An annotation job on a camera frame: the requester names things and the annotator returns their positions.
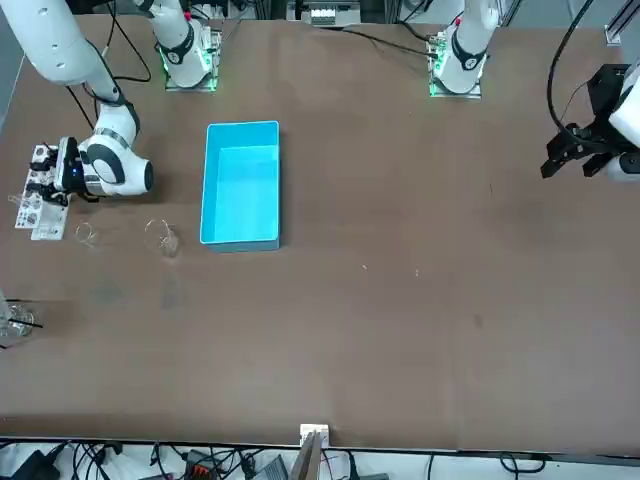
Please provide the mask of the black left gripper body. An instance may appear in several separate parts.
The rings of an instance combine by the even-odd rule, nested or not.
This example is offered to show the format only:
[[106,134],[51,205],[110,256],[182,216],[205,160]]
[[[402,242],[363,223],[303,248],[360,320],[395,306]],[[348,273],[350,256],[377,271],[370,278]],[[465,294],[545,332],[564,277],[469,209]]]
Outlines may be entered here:
[[626,74],[630,64],[604,64],[587,82],[587,90],[593,120],[586,127],[567,124],[571,133],[583,140],[580,144],[562,134],[568,155],[595,153],[598,151],[615,152],[630,147],[627,141],[609,122],[610,115],[619,103]]

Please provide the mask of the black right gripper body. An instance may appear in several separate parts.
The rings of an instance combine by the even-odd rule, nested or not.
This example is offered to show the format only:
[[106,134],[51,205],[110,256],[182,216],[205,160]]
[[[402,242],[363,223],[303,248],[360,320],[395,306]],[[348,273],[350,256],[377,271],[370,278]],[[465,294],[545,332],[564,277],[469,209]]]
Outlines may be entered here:
[[46,173],[50,177],[50,183],[45,186],[45,201],[54,205],[68,205],[69,193],[62,186],[64,173],[64,160],[61,155],[56,158],[50,156],[45,161]]

